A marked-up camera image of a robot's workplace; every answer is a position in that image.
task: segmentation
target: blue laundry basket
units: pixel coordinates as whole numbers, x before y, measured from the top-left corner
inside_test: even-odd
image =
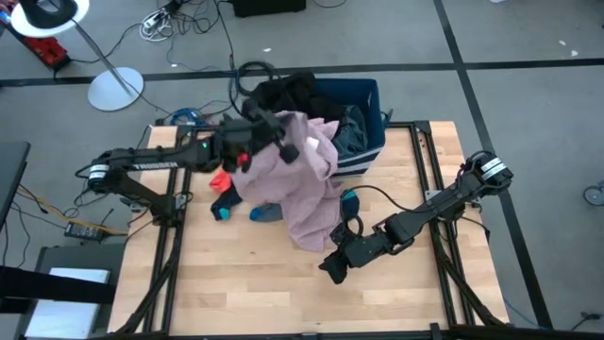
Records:
[[[320,96],[340,105],[356,105],[365,116],[367,150],[359,155],[338,160],[338,171],[333,177],[364,174],[386,145],[385,127],[390,120],[382,119],[379,107],[378,83],[374,79],[317,78],[316,90]]]

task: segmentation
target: black aluminum frame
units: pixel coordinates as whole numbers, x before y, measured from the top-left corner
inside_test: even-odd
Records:
[[[428,157],[430,159],[430,163],[432,165],[432,171],[434,173],[436,190],[444,189],[443,178],[440,170],[440,165],[438,163],[438,157],[436,155],[436,149],[434,147],[434,141],[431,135],[431,129],[429,121],[415,121],[415,122],[391,122],[388,125],[388,128],[407,128],[411,135],[411,144],[413,148],[413,155],[415,157],[415,163],[417,165],[417,171],[419,174],[419,181],[422,190],[422,195],[424,199],[426,199],[425,192],[430,190],[428,183],[428,175],[426,173],[426,166],[424,164],[424,158],[422,149],[420,147],[420,133],[424,136],[426,140],[426,147],[428,152]],[[187,135],[187,133],[191,130],[190,127],[178,127],[176,132],[176,146],[181,145],[182,138]],[[170,177],[168,178],[168,192],[174,193],[174,189],[176,188],[176,171],[171,170]],[[185,170],[185,175],[182,183],[182,193],[188,193],[191,186],[191,178],[192,172],[190,170]],[[442,248],[443,244],[441,242],[441,238],[438,233],[438,223],[432,222],[429,224],[430,227],[430,238],[432,240],[432,247],[435,251],[437,248]],[[449,251],[451,253],[453,259],[453,265],[457,272],[461,274],[461,277],[464,278],[463,268],[461,265],[461,255],[459,252],[459,247],[457,245],[457,241],[452,236],[453,229],[451,224],[445,225],[445,231],[447,234],[447,239],[450,240],[448,243]],[[163,257],[165,253],[165,246],[167,242],[167,232],[168,228],[165,226],[160,227],[159,231],[159,239],[156,248],[156,256],[153,266],[153,276],[151,281],[153,282],[157,278],[157,274],[161,271],[163,264]],[[184,220],[183,224],[180,227],[176,228],[174,245],[176,247],[178,245],[178,249],[176,250],[177,258],[180,256],[180,245],[182,243],[182,237],[184,235]],[[167,286],[167,294],[165,297],[164,309],[161,320],[161,328],[160,332],[169,333],[172,319],[172,311],[174,307],[174,297],[176,293],[176,279],[177,279],[177,263],[176,260],[176,268],[172,271]],[[445,268],[441,263],[435,261],[438,274],[439,274],[439,282],[441,286],[441,292],[443,296],[443,304],[445,307],[445,316],[446,321],[451,328],[454,325],[458,325],[457,316],[455,314],[453,297],[451,295],[451,290],[449,286],[448,276],[446,274]],[[462,309],[464,314],[464,319],[466,324],[474,325],[474,315],[472,309],[467,302],[466,298],[461,294],[461,302]],[[152,332],[153,329],[153,317],[155,315],[155,302],[152,304],[151,308],[147,312],[145,316],[145,322],[143,324],[144,332]],[[218,336],[205,336],[205,335],[191,335],[191,336],[171,336],[171,339],[179,339],[179,340],[196,340],[196,339],[265,339],[265,340],[278,340],[278,339],[409,339],[409,340],[424,340],[424,339],[438,339],[442,338],[443,333],[438,329],[438,324],[431,324],[430,331],[384,331],[384,332],[351,332],[351,333],[321,333],[321,334],[263,334],[263,335],[218,335]]]

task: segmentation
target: black box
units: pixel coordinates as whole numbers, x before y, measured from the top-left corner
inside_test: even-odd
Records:
[[[240,18],[306,9],[306,0],[230,0],[230,3],[235,16]]]

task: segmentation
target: pink towel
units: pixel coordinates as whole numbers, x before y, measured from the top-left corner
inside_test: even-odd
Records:
[[[292,239],[306,250],[323,251],[340,220],[343,189],[329,179],[338,169],[338,151],[331,139],[339,123],[325,124],[322,118],[309,121],[300,112],[277,116],[286,114],[294,117],[285,128],[283,143],[294,144],[300,156],[288,165],[271,144],[252,158],[247,173],[240,169],[232,175],[233,184],[245,201],[281,204]],[[307,142],[309,137],[319,141],[316,148]]]

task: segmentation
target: wooden tabletop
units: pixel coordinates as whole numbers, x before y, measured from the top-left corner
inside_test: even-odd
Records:
[[[452,122],[432,122],[431,127],[445,185],[449,185],[463,162],[457,130]],[[174,127],[155,127],[149,146],[173,145],[175,134]],[[368,172],[346,179],[345,184],[375,185],[399,204],[415,207],[423,200],[411,135],[407,129],[392,128],[386,131],[386,141]],[[230,220],[214,221],[210,205],[218,195],[209,187],[211,178],[193,174],[194,198],[187,210],[172,335],[418,331],[428,329],[431,322],[446,329],[428,228],[398,256],[382,256],[364,268],[351,269],[344,283],[335,285],[327,272],[317,268],[335,246],[325,253],[302,250],[290,239],[285,222],[251,222],[248,216],[252,207],[246,203],[231,211]],[[167,170],[146,171],[141,182],[165,193],[167,179]],[[397,212],[376,191],[361,189],[357,195],[365,225]],[[480,219],[473,209],[467,209],[466,216]],[[142,218],[130,232],[149,218]],[[495,316],[507,320],[482,229],[465,220],[458,226],[468,283]],[[158,234],[159,228],[150,226],[127,244],[110,331],[126,322],[146,293]],[[462,320],[457,288],[451,280],[450,285],[458,319]],[[164,292],[165,287],[159,295],[155,325],[160,323]]]

